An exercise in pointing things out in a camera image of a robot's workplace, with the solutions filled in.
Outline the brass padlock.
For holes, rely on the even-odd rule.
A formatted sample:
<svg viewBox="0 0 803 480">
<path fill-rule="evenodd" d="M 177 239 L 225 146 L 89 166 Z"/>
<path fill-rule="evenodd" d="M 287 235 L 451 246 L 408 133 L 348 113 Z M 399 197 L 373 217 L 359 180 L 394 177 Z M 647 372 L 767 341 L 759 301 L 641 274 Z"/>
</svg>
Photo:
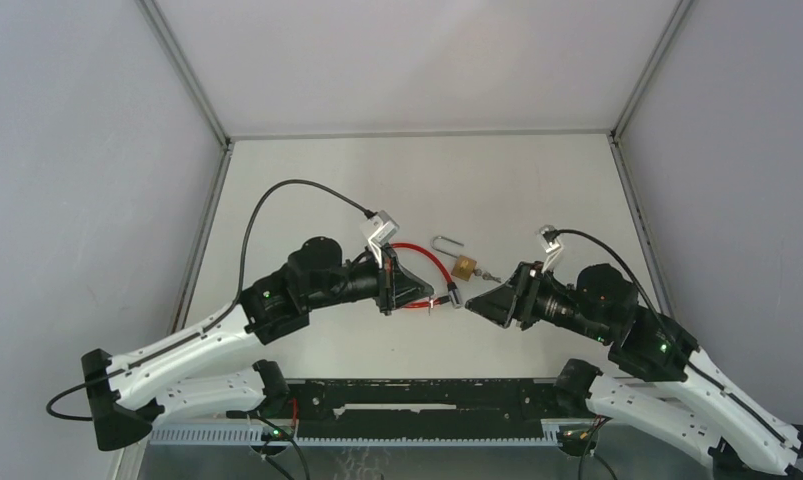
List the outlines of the brass padlock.
<svg viewBox="0 0 803 480">
<path fill-rule="evenodd" d="M 478 263 L 471 257 L 461 254 L 464 243 L 451 239 L 446 236 L 437 235 L 430 241 L 431 247 L 438 253 L 446 255 L 454 260 L 451 275 L 459 280 L 469 281 L 479 273 Z"/>
</svg>

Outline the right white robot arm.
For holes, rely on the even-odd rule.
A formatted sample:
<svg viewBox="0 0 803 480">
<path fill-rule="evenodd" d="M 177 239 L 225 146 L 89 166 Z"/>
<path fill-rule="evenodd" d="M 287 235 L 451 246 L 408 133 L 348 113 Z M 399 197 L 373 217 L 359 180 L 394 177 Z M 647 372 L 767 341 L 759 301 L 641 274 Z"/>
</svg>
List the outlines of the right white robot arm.
<svg viewBox="0 0 803 480">
<path fill-rule="evenodd" d="M 586 267 L 576 284 L 565 285 L 541 265 L 522 262 L 505 284 L 466 308 L 501 327 L 544 322 L 594 340 L 619 370 L 663 394 L 646 395 L 572 358 L 555 382 L 564 414 L 623 422 L 676 447 L 717 479 L 803 479 L 803 424 L 757 404 L 689 332 L 639 305 L 637 287 L 611 265 Z"/>
</svg>

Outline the red cable bike lock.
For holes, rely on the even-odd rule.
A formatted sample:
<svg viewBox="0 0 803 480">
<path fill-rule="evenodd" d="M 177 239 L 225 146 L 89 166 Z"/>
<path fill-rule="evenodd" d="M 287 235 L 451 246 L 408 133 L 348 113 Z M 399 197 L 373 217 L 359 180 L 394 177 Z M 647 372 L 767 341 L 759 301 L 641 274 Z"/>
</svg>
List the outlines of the red cable bike lock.
<svg viewBox="0 0 803 480">
<path fill-rule="evenodd" d="M 428 282 L 434 289 L 434 299 L 438 305 L 433 309 L 459 310 L 463 306 L 460 288 L 449 273 L 444 262 L 428 247 L 412 242 L 394 242 L 392 247 L 398 249 L 402 260 L 412 262 L 411 269 L 414 274 Z M 405 308 L 407 310 L 424 310 L 427 308 Z"/>
</svg>

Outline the padlock keys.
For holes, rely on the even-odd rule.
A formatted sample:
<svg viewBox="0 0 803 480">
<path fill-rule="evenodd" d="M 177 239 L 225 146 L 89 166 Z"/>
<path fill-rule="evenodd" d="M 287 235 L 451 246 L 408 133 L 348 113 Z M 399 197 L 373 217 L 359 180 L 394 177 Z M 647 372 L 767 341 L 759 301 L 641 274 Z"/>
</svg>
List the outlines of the padlock keys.
<svg viewBox="0 0 803 480">
<path fill-rule="evenodd" d="M 485 280 L 485 281 L 491 281 L 491 282 L 495 282 L 495 283 L 502 283 L 503 282 L 503 280 L 500 277 L 495 276 L 495 275 L 491 274 L 489 271 L 481 269 L 481 268 L 476 268 L 474 270 L 474 275 L 477 276 L 477 277 L 480 277 L 482 280 Z"/>
</svg>

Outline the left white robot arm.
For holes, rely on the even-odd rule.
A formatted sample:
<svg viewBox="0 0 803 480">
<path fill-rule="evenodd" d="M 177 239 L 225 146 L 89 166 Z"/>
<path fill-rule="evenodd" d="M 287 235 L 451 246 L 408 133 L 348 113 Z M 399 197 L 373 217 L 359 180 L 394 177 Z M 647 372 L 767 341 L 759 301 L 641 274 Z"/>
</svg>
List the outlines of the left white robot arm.
<svg viewBox="0 0 803 480">
<path fill-rule="evenodd" d="M 238 373 L 206 379 L 196 373 L 240 351 L 268 345 L 309 324 L 312 311 L 372 300 L 389 315 L 433 294 L 385 246 L 346 260 L 327 237 L 307 240 L 273 273 L 242 290 L 198 324 L 125 354 L 95 349 L 81 358 L 85 391 L 101 451 L 123 449 L 170 418 L 216 411 L 282 414 L 290 394 L 276 363 L 260 360 Z"/>
</svg>

